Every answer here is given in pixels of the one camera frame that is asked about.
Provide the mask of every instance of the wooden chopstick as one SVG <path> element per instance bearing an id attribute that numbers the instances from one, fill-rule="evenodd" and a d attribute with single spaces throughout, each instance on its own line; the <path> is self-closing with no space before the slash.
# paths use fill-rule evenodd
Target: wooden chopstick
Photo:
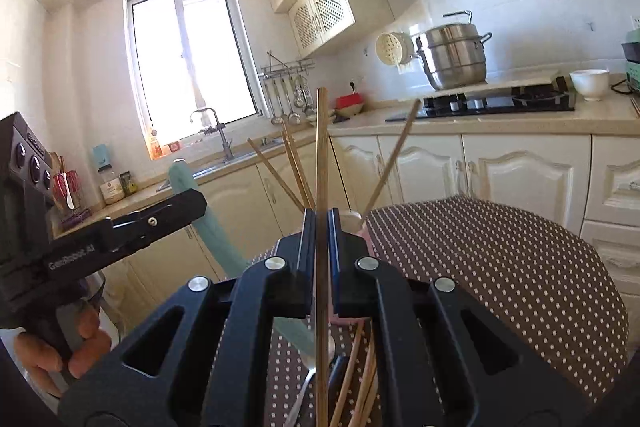
<path id="1" fill-rule="evenodd" d="M 271 165 L 270 161 L 267 158 L 265 158 L 264 154 L 262 154 L 262 152 L 260 151 L 258 146 L 254 143 L 254 141 L 251 140 L 251 138 L 250 138 L 250 139 L 247 140 L 247 143 L 252 147 L 254 152 L 257 154 L 258 159 L 262 163 L 264 163 L 264 165 L 267 167 L 267 169 L 269 169 L 269 172 L 271 173 L 271 176 L 273 176 L 275 178 L 275 180 L 278 182 L 278 185 L 280 185 L 280 187 L 282 187 L 282 190 L 284 190 L 286 195 L 291 199 L 291 201 L 293 201 L 293 204 L 295 204 L 295 206 L 298 207 L 300 212 L 302 212 L 304 214 L 304 212 L 305 212 L 304 205 L 302 203 L 300 203 L 300 200 L 296 197 L 296 195 L 294 194 L 293 190 L 291 190 L 289 188 L 289 185 L 287 185 L 287 183 L 278 174 L 278 171 L 276 171 L 276 169 L 273 168 L 273 165 Z"/>
<path id="2" fill-rule="evenodd" d="M 420 109 L 420 105 L 421 104 L 422 104 L 422 102 L 420 102 L 420 100 L 416 100 L 414 102 L 414 105 L 411 108 L 411 112 L 409 113 L 409 116 L 406 119 L 406 123 L 404 124 L 404 129 L 402 129 L 402 133 L 400 134 L 398 142 L 396 143 L 396 147 L 393 150 L 393 152 L 391 153 L 391 157 L 389 158 L 389 161 L 386 163 L 385 170 L 382 172 L 382 176 L 380 177 L 380 180 L 378 181 L 378 185 L 376 186 L 375 190 L 373 191 L 373 194 L 371 195 L 371 198 L 369 199 L 369 203 L 367 203 L 367 206 L 365 207 L 365 210 L 362 213 L 362 217 L 360 218 L 360 226 L 362 226 L 362 224 L 367 219 L 367 216 L 369 216 L 369 213 L 371 212 L 371 209 L 373 208 L 373 205 L 376 204 L 376 200 L 380 196 L 380 192 L 382 192 L 382 188 L 385 186 L 386 181 L 389 178 L 389 174 L 391 174 L 391 169 L 396 164 L 396 160 L 398 159 L 398 155 L 400 154 L 400 151 L 402 150 L 402 146 L 404 145 L 404 141 L 406 140 L 406 137 L 409 136 L 409 131 L 411 131 L 411 126 L 414 124 L 415 117 L 418 114 L 418 110 Z"/>
<path id="3" fill-rule="evenodd" d="M 282 134 L 282 141 L 284 143 L 284 150 L 286 150 L 287 152 L 287 158 L 289 158 L 289 164 L 291 165 L 293 177 L 296 180 L 296 185 L 298 186 L 300 196 L 302 197 L 302 203 L 305 205 L 306 208 L 312 208 L 311 203 L 306 197 L 305 185 L 302 184 L 302 177 L 300 176 L 300 170 L 298 170 L 298 165 L 296 163 L 295 158 L 293 157 L 293 151 L 291 150 L 291 143 L 287 138 L 287 134 L 285 133 L 284 128 L 281 131 L 281 134 Z"/>
<path id="4" fill-rule="evenodd" d="M 353 416 L 351 416 L 348 427 L 360 427 L 365 402 L 367 401 L 367 394 L 369 394 L 373 377 L 376 374 L 376 364 L 376 343 L 373 338 L 373 331 L 371 331 L 369 349 L 367 349 L 367 358 L 365 359 L 364 371 L 362 372 L 362 381 L 360 382 L 356 405 L 353 408 Z"/>
<path id="5" fill-rule="evenodd" d="M 335 403 L 334 415 L 331 416 L 330 427 L 338 427 L 340 418 L 342 417 L 342 411 L 344 410 L 344 404 L 347 402 L 347 395 L 349 394 L 349 388 L 351 387 L 351 378 L 353 378 L 353 371 L 356 367 L 356 361 L 358 360 L 358 352 L 360 350 L 360 340 L 362 339 L 362 332 L 364 331 L 364 320 L 358 322 L 356 328 L 356 334 L 353 337 L 353 346 L 351 346 L 351 353 L 349 355 L 349 362 L 347 362 L 347 370 L 344 373 L 344 380 L 340 388 L 340 394 L 338 395 L 338 401 Z"/>
<path id="6" fill-rule="evenodd" d="M 316 427 L 328 427 L 329 422 L 328 123 L 327 91 L 321 87 L 316 131 Z"/>
<path id="7" fill-rule="evenodd" d="M 369 416 L 371 416 L 371 410 L 373 409 L 373 404 L 376 401 L 376 396 L 378 395 L 378 373 L 376 372 L 373 377 L 373 382 L 371 384 L 371 388 L 369 389 L 369 394 L 367 394 L 367 400 L 364 403 L 364 409 L 362 410 L 362 417 L 360 420 L 360 425 L 358 427 L 365 427 L 367 424 L 367 420 Z"/>
<path id="8" fill-rule="evenodd" d="M 311 187 L 309 187 L 309 182 L 306 180 L 305 171 L 302 168 L 302 163 L 300 162 L 300 155 L 298 154 L 298 148 L 296 147 L 296 143 L 293 141 L 291 134 L 289 132 L 289 125 L 287 125 L 286 121 L 282 121 L 282 128 L 284 129 L 284 134 L 286 136 L 287 142 L 289 142 L 289 148 L 291 149 L 291 155 L 293 156 L 293 161 L 296 163 L 296 167 L 298 169 L 298 174 L 300 175 L 300 179 L 302 181 L 302 190 L 305 191 L 305 199 L 309 203 L 309 208 L 314 209 L 316 204 L 314 203 L 314 195 L 311 192 Z"/>

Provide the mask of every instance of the brown tablecloth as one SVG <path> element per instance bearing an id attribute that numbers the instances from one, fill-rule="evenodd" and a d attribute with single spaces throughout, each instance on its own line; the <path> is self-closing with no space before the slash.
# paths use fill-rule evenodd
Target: brown tablecloth
<path id="1" fill-rule="evenodd" d="M 624 304 L 593 247 L 560 225 L 517 208 L 456 197 L 379 208 L 367 229 L 370 254 L 411 279 L 454 279 L 594 403 L 625 367 Z M 350 352 L 354 330 L 331 328 L 337 354 Z M 362 343 L 342 426 L 353 412 L 366 347 Z M 296 350 L 274 333 L 266 426 L 283 425 L 305 376 Z M 314 424 L 313 393 L 312 383 L 301 427 Z M 379 407 L 370 424 L 380 423 Z"/>

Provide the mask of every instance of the metal spoon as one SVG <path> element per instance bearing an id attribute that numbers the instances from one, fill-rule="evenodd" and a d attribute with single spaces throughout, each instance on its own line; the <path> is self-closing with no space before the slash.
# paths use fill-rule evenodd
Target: metal spoon
<path id="1" fill-rule="evenodd" d="M 329 335 L 329 363 L 334 359 L 335 356 L 335 342 L 334 338 Z M 306 374 L 305 381 L 302 383 L 302 387 L 300 388 L 300 392 L 296 397 L 296 401 L 291 406 L 289 413 L 287 415 L 287 421 L 284 422 L 283 427 L 293 427 L 296 424 L 296 420 L 298 419 L 298 415 L 300 414 L 300 407 L 302 407 L 302 401 L 305 399 L 306 388 L 309 387 L 309 383 L 311 379 L 316 374 L 316 361 L 315 359 L 307 359 L 303 360 L 306 367 L 309 368 L 309 372 Z"/>
<path id="2" fill-rule="evenodd" d="M 291 98 L 289 97 L 289 91 L 287 90 L 287 83 L 284 81 L 284 78 L 281 78 L 282 81 L 282 89 L 284 89 L 284 94 L 287 96 L 287 102 L 289 102 L 290 113 L 287 115 L 289 117 L 289 123 L 292 125 L 299 125 L 302 121 L 300 115 L 293 110 L 293 104 L 291 103 Z"/>
<path id="3" fill-rule="evenodd" d="M 280 125 L 282 123 L 282 118 L 279 116 L 276 116 L 276 112 L 273 109 L 273 102 L 271 102 L 271 94 L 269 93 L 269 86 L 267 84 L 267 82 L 265 81 L 264 83 L 264 93 L 267 95 L 267 104 L 269 105 L 269 109 L 271 109 L 271 114 L 273 115 L 273 117 L 271 117 L 271 124 L 272 125 Z"/>
<path id="4" fill-rule="evenodd" d="M 291 86 L 291 90 L 293 91 L 293 105 L 302 109 L 306 105 L 305 99 L 301 95 L 302 88 L 298 85 L 298 83 L 293 81 L 293 77 L 290 75 L 289 75 L 289 86 Z"/>

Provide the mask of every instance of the kitchen counter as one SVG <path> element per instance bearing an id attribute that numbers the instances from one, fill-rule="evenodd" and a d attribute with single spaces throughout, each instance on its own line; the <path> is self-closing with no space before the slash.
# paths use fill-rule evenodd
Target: kitchen counter
<path id="1" fill-rule="evenodd" d="M 399 135 L 404 122 L 385 122 L 385 118 L 408 111 L 409 105 L 396 105 L 357 115 L 346 122 L 329 126 L 330 136 Z M 578 95 L 573 112 L 539 112 L 529 114 L 499 114 L 480 117 L 436 118 L 417 120 L 411 134 L 595 134 L 601 136 L 640 137 L 640 115 L 628 96 L 611 93 L 601 102 L 586 102 Z M 316 140 L 316 130 L 306 129 L 294 135 L 298 147 Z M 265 152 L 267 158 L 284 154 L 284 146 Z M 258 163 L 255 155 L 243 156 L 235 162 L 197 179 L 203 185 L 231 172 Z M 120 217 L 140 210 L 171 196 L 171 188 L 157 192 L 162 182 L 151 185 L 136 194 L 112 204 L 78 227 L 105 217 Z"/>

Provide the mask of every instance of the finger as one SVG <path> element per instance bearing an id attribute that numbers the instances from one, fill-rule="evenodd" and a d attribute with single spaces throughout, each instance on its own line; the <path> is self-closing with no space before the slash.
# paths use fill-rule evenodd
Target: finger
<path id="1" fill-rule="evenodd" d="M 25 369 L 29 373 L 31 380 L 43 391 L 46 393 L 52 394 L 53 396 L 57 396 L 60 398 L 62 393 L 58 389 L 58 387 L 53 383 L 49 373 L 45 371 L 41 367 L 28 367 L 25 366 Z"/>
<path id="2" fill-rule="evenodd" d="M 45 341 L 29 333 L 20 333 L 14 340 L 15 356 L 24 367 L 41 367 L 45 371 L 62 370 L 62 357 Z"/>
<path id="3" fill-rule="evenodd" d="M 84 339 L 90 339 L 100 328 L 100 317 L 91 304 L 87 304 L 78 315 L 78 333 Z"/>
<path id="4" fill-rule="evenodd" d="M 102 330 L 98 330 L 95 336 L 87 339 L 69 360 L 68 368 L 71 375 L 81 378 L 101 357 L 111 349 L 111 337 Z"/>

